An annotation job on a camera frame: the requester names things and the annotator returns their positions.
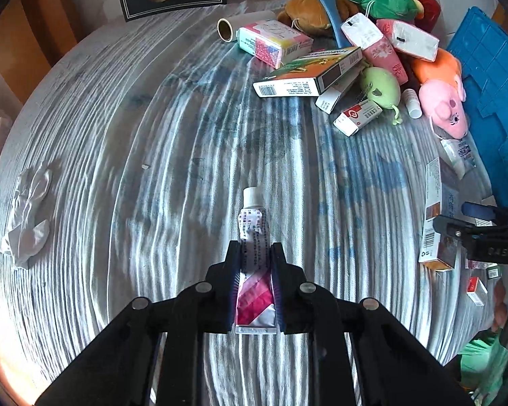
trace white cap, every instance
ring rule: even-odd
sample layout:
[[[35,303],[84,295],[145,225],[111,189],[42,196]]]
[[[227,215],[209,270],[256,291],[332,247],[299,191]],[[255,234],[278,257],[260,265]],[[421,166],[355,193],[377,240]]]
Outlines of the white cap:
[[[263,207],[261,188],[256,186],[252,188],[245,188],[242,191],[242,206],[243,208]]]

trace pink packaging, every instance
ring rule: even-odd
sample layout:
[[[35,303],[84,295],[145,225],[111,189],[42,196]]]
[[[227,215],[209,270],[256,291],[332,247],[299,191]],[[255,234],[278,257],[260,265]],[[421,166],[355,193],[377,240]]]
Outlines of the pink packaging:
[[[391,72],[399,85],[408,82],[408,75],[393,46],[365,15],[358,13],[348,18],[342,23],[341,30],[353,45],[361,48],[363,56],[372,65]]]
[[[399,52],[429,62],[435,61],[439,43],[437,37],[399,20],[380,19],[377,20],[377,27]]]

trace pink pig plush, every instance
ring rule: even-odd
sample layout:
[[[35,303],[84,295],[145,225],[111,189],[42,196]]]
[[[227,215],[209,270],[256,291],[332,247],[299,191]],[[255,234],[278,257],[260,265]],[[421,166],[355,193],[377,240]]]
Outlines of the pink pig plush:
[[[436,126],[441,127],[454,139],[465,136],[468,125],[455,87],[444,81],[429,80],[421,86],[418,96],[421,109]]]

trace metal screw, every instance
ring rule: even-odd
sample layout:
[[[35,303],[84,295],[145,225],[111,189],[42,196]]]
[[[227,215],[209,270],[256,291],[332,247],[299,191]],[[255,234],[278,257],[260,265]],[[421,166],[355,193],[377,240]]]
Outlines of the metal screw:
[[[299,286],[299,290],[301,290],[303,293],[314,293],[316,291],[316,285],[313,283],[302,283]]]
[[[135,298],[131,302],[131,307],[134,310],[144,310],[149,306],[149,300],[147,298]]]
[[[213,289],[213,286],[206,281],[200,282],[195,286],[195,290],[198,293],[209,293]]]
[[[363,301],[363,306],[367,309],[367,310],[377,310],[378,307],[380,306],[380,304],[378,303],[378,301],[376,299],[373,299],[373,298],[367,298]]]

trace cardboard tube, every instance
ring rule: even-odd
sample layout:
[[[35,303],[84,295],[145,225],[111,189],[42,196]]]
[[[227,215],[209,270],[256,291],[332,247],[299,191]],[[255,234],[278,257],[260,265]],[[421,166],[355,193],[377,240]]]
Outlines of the cardboard tube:
[[[222,41],[231,43],[237,41],[236,33],[239,28],[255,23],[256,21],[276,19],[275,13],[271,10],[242,13],[234,17],[220,18],[217,23],[217,31]]]

